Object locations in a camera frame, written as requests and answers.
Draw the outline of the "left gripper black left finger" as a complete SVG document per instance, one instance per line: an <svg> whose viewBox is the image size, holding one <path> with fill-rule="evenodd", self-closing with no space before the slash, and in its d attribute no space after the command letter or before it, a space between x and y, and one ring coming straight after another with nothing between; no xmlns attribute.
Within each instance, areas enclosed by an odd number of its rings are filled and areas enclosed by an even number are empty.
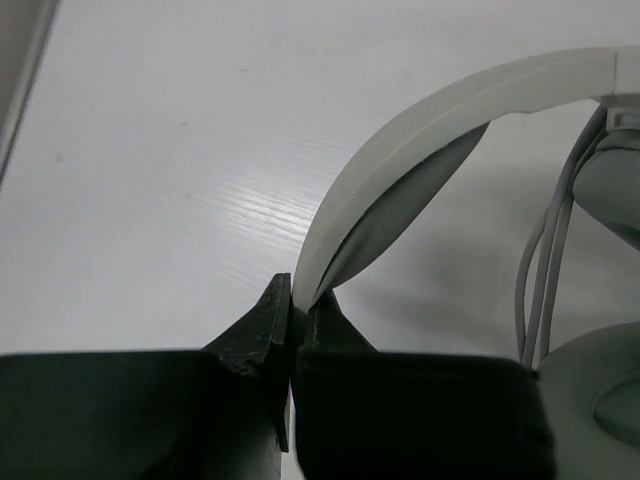
<svg viewBox="0 0 640 480"><path fill-rule="evenodd" d="M290 277L197 350L5 355L5 479L277 479Z"/></svg>

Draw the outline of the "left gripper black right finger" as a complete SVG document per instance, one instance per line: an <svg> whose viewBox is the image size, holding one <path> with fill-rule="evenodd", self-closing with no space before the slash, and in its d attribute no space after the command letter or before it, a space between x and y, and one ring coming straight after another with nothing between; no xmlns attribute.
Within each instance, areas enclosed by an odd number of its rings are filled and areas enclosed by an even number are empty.
<svg viewBox="0 0 640 480"><path fill-rule="evenodd" d="M537 377L486 356L376 350L325 293L305 315L292 375L308 479L553 479Z"/></svg>

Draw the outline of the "grey white over-ear headphones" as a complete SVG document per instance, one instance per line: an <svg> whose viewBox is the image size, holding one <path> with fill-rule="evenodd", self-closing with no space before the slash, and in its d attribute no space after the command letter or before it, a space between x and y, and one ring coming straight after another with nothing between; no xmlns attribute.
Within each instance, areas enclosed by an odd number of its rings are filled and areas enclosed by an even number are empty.
<svg viewBox="0 0 640 480"><path fill-rule="evenodd" d="M572 210L639 242L639 49L551 52L463 78L410 106L351 158L321 202L298 259L293 303L319 297L376 260L508 114L582 100L598 109L576 141L518 267L519 359L541 370L554 433L569 451L639 448L639 326L597 330L552 349L551 327Z"/></svg>

